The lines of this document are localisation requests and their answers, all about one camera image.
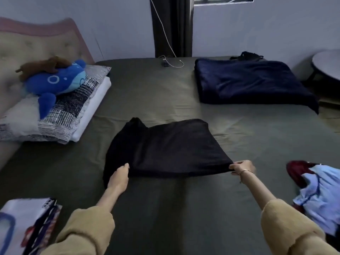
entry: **pink headboard trim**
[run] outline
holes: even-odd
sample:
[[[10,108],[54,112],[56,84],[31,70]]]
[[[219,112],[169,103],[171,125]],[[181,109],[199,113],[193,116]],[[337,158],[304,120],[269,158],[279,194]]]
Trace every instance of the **pink headboard trim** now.
[[[48,37],[60,35],[71,30],[75,32],[79,39],[81,51],[90,60],[90,62],[94,64],[95,61],[93,60],[91,53],[88,50],[87,45],[73,19],[67,18],[65,20],[52,24],[32,24],[0,17],[0,31],[18,33],[29,36]]]

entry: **bed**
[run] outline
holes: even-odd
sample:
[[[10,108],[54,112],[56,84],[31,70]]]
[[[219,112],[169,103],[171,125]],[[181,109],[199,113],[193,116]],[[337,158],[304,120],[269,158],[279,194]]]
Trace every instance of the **bed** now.
[[[75,37],[79,43],[81,36]],[[0,171],[0,206],[19,197],[57,198],[63,209],[55,238],[74,209],[93,206],[100,198],[106,151],[132,117],[146,126],[192,118],[206,121],[226,154],[233,161],[252,160],[259,178],[288,203],[297,193],[286,172],[288,161],[340,168],[340,137],[306,106],[200,103],[195,59],[182,58],[185,65],[180,69],[162,67],[156,58],[99,62],[112,67],[112,87],[79,142],[23,143]],[[270,254],[260,209],[230,173],[131,178],[113,216],[116,229],[106,254]]]

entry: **blue plush toy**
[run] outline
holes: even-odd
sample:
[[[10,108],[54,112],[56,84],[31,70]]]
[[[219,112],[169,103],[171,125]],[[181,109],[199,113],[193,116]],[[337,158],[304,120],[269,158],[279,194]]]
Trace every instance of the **blue plush toy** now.
[[[70,67],[58,68],[58,72],[38,73],[25,81],[26,90],[39,96],[40,119],[44,119],[56,101],[56,95],[68,93],[79,88],[84,82],[86,63],[76,60]]]

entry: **round table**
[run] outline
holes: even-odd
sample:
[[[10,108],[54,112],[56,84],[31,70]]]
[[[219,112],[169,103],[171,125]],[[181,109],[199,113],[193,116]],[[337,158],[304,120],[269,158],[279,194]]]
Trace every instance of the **round table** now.
[[[312,81],[316,74],[340,81],[340,49],[317,53],[313,56],[312,67],[314,71],[308,81]]]

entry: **beige sleeve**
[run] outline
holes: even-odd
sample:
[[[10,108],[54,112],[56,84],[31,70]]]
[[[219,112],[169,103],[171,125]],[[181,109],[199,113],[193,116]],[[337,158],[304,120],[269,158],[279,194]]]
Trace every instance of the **beige sleeve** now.
[[[339,254],[324,241],[325,233],[316,223],[283,200],[267,203],[261,227],[273,255]]]
[[[103,255],[114,228],[112,214],[102,208],[77,209],[41,255]]]

